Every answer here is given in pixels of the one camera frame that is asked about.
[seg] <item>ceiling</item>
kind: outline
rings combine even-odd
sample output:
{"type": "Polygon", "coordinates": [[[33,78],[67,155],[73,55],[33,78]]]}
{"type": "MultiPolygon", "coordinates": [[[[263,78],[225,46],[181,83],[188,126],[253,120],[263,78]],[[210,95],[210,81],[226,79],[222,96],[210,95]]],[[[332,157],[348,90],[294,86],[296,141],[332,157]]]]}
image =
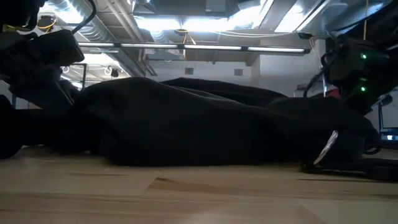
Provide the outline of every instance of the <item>ceiling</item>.
{"type": "MultiPolygon", "coordinates": [[[[137,26],[137,22],[134,16],[141,16],[144,18],[165,18],[173,17],[178,18],[181,24],[191,17],[204,18],[204,19],[214,19],[214,18],[224,18],[236,15],[239,11],[238,3],[245,2],[244,0],[152,0],[157,8],[158,14],[148,13],[149,11],[139,5],[134,6],[134,4],[129,4],[130,0],[95,0],[97,7],[97,18],[101,21],[103,25],[110,31],[112,36],[118,42],[137,42],[137,39],[132,38],[127,29],[131,29],[130,26],[124,27],[120,21],[120,18],[125,21],[123,14],[117,8],[115,11],[107,5],[107,1],[112,2],[112,6],[115,5],[115,1],[119,1],[124,10],[127,12],[130,20],[133,24],[137,26]]],[[[392,0],[371,0],[368,6],[368,14],[372,14],[392,0]]],[[[258,0],[258,2],[264,3],[262,7],[267,4],[266,0],[258,0]]],[[[266,46],[278,46],[278,47],[310,47],[309,41],[302,40],[298,37],[296,33],[281,33],[276,32],[281,29],[280,24],[283,23],[294,23],[296,22],[296,17],[287,19],[284,22],[284,18],[290,12],[294,12],[295,16],[300,14],[302,17],[313,18],[310,22],[301,30],[302,32],[309,32],[316,36],[316,38],[326,37],[325,27],[328,26],[330,29],[336,29],[341,26],[345,26],[365,16],[366,1],[364,0],[274,0],[268,13],[264,17],[260,17],[259,26],[253,27],[251,24],[244,25],[241,28],[245,29],[235,29],[234,32],[239,34],[226,34],[226,33],[216,33],[216,32],[190,32],[190,36],[197,44],[202,45],[266,45],[266,46]],[[276,35],[273,37],[261,37],[259,34],[264,35],[276,35]]],[[[42,13],[50,13],[51,10],[44,8],[41,10],[42,13]]],[[[73,26],[68,26],[66,23],[59,21],[56,25],[56,29],[72,29],[73,26]]],[[[153,38],[148,30],[137,29],[144,42],[153,42],[153,38]]],[[[177,35],[174,30],[164,31],[167,38],[171,42],[182,43],[184,36],[177,35]]],[[[78,41],[87,41],[81,35],[76,35],[78,41]]],[[[191,38],[187,38],[187,43],[191,44],[191,38]]],[[[137,50],[128,50],[127,54],[133,60],[137,61],[138,52],[137,50]]],[[[215,50],[187,50],[185,52],[186,60],[195,61],[210,61],[210,62],[246,62],[247,65],[253,58],[253,54],[249,52],[225,52],[225,51],[215,51],[215,50]]],[[[108,65],[90,65],[89,74],[87,79],[89,81],[97,82],[100,80],[109,80],[110,76],[108,72],[105,73],[105,68],[108,65]]],[[[121,68],[120,77],[127,77],[128,74],[121,68]]],[[[70,67],[68,72],[69,78],[79,79],[81,78],[82,69],[78,67],[70,67]]]]}

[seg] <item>black blanket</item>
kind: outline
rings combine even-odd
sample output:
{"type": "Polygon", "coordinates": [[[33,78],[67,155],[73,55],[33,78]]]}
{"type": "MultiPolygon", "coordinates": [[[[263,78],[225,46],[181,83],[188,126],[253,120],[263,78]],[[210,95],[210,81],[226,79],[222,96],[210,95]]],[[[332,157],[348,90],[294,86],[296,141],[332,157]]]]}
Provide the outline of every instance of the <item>black blanket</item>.
{"type": "MultiPolygon", "coordinates": [[[[288,98],[186,78],[99,83],[75,98],[68,118],[40,123],[34,138],[40,140],[34,144],[61,153],[91,150],[129,166],[306,161],[318,156],[333,130],[363,140],[379,138],[370,121],[334,98],[288,98]]],[[[349,159],[366,148],[355,150],[349,159]]]]}

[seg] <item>wooden floor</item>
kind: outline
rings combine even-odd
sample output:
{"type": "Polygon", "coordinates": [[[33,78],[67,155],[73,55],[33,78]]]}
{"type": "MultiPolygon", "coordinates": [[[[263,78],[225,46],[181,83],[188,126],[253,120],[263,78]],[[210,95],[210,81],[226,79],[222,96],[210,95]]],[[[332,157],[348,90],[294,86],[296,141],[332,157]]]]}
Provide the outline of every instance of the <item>wooden floor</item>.
{"type": "Polygon", "coordinates": [[[297,170],[115,167],[23,150],[0,162],[0,223],[398,223],[398,185],[297,170]]]}

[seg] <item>light fixture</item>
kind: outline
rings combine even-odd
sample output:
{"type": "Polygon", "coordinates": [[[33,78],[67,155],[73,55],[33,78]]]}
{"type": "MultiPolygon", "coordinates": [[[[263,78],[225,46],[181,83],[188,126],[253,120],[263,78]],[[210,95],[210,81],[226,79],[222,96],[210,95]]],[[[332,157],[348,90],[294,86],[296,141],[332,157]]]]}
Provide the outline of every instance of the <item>light fixture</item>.
{"type": "Polygon", "coordinates": [[[177,46],[177,44],[121,44],[121,47],[176,49],[178,46],[177,46]]]}
{"type": "Polygon", "coordinates": [[[248,47],[248,51],[255,52],[285,52],[285,53],[304,53],[305,49],[279,48],[279,47],[248,47]]]}
{"type": "Polygon", "coordinates": [[[287,12],[285,17],[282,19],[275,32],[293,32],[301,31],[306,27],[314,18],[317,16],[329,3],[331,0],[324,1],[320,6],[318,6],[315,11],[305,12],[303,6],[300,2],[296,2],[295,5],[287,12]]]}
{"type": "Polygon", "coordinates": [[[114,47],[112,43],[94,43],[94,42],[84,42],[79,43],[80,47],[114,47]]]}
{"type": "Polygon", "coordinates": [[[280,52],[280,53],[306,53],[308,49],[295,49],[284,47],[241,47],[241,46],[219,46],[219,45],[184,45],[184,44],[113,44],[116,48],[140,48],[140,49],[203,49],[203,50],[235,50],[249,52],[280,52]]]}
{"type": "Polygon", "coordinates": [[[228,19],[188,19],[184,25],[183,29],[193,32],[214,32],[221,30],[228,30],[228,19]]]}
{"type": "Polygon", "coordinates": [[[83,16],[77,9],[70,3],[70,0],[64,0],[62,8],[58,8],[51,1],[45,3],[55,15],[66,23],[79,24],[83,21],[83,16]]]}
{"type": "Polygon", "coordinates": [[[254,29],[255,27],[261,26],[261,23],[266,18],[267,14],[269,12],[269,9],[271,8],[272,4],[274,3],[274,0],[262,0],[260,3],[262,6],[262,9],[260,11],[260,14],[257,16],[257,18],[255,18],[253,20],[253,25],[251,27],[252,29],[254,29]]]}
{"type": "Polygon", "coordinates": [[[241,50],[238,46],[217,46],[217,45],[186,45],[185,49],[211,49],[211,50],[241,50]]]}
{"type": "Polygon", "coordinates": [[[181,29],[180,22],[176,19],[171,18],[144,18],[141,16],[134,16],[137,21],[137,25],[141,29],[148,31],[160,31],[160,30],[176,30],[181,29]]]}
{"type": "Polygon", "coordinates": [[[72,85],[77,87],[77,88],[83,88],[83,85],[81,83],[79,83],[79,82],[73,82],[72,85]]]}

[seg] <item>ceiling light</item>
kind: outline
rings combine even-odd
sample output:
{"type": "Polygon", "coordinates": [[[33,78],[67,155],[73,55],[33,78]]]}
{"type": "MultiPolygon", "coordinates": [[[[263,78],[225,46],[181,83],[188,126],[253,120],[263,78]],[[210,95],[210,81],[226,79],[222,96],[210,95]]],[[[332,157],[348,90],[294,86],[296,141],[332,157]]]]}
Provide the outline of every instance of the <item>ceiling light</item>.
{"type": "Polygon", "coordinates": [[[152,49],[176,49],[177,44],[121,44],[121,47],[152,48],[152,49]]]}
{"type": "Polygon", "coordinates": [[[251,27],[252,29],[254,29],[255,27],[261,26],[261,23],[266,18],[267,14],[269,12],[269,9],[271,8],[272,4],[274,3],[274,0],[267,0],[267,1],[262,0],[260,3],[262,6],[262,9],[260,11],[260,14],[253,21],[253,25],[251,27]]]}
{"type": "Polygon", "coordinates": [[[169,19],[169,18],[155,19],[155,18],[144,18],[141,16],[135,16],[134,18],[136,19],[139,28],[148,31],[181,29],[180,22],[176,19],[169,19]]]}
{"type": "Polygon", "coordinates": [[[291,48],[278,48],[278,47],[248,47],[248,51],[304,53],[305,49],[291,49],[291,48]]]}
{"type": "Polygon", "coordinates": [[[70,0],[64,0],[61,9],[56,7],[55,4],[52,3],[51,1],[47,1],[45,4],[49,8],[51,8],[51,10],[55,13],[55,15],[64,22],[79,24],[84,19],[83,16],[77,11],[77,9],[70,3],[70,0]]]}
{"type": "Polygon", "coordinates": [[[310,17],[308,17],[296,30],[297,31],[301,31],[302,29],[304,29],[304,27],[306,27],[312,20],[313,18],[315,18],[315,16],[317,16],[320,12],[322,12],[322,10],[331,2],[331,0],[326,0],[325,2],[322,3],[322,5],[320,5],[318,7],[317,10],[315,10],[315,12],[313,12],[311,14],[310,17]]]}
{"type": "Polygon", "coordinates": [[[214,32],[220,30],[228,30],[228,19],[188,19],[183,29],[194,32],[214,32]]]}
{"type": "Polygon", "coordinates": [[[80,42],[80,47],[114,47],[112,43],[80,42]]]}
{"type": "Polygon", "coordinates": [[[186,49],[213,49],[213,50],[241,50],[238,46],[217,46],[217,45],[186,45],[186,49]]]}
{"type": "Polygon", "coordinates": [[[77,88],[83,88],[83,85],[81,83],[78,83],[78,82],[73,82],[72,85],[74,85],[77,88]]]}

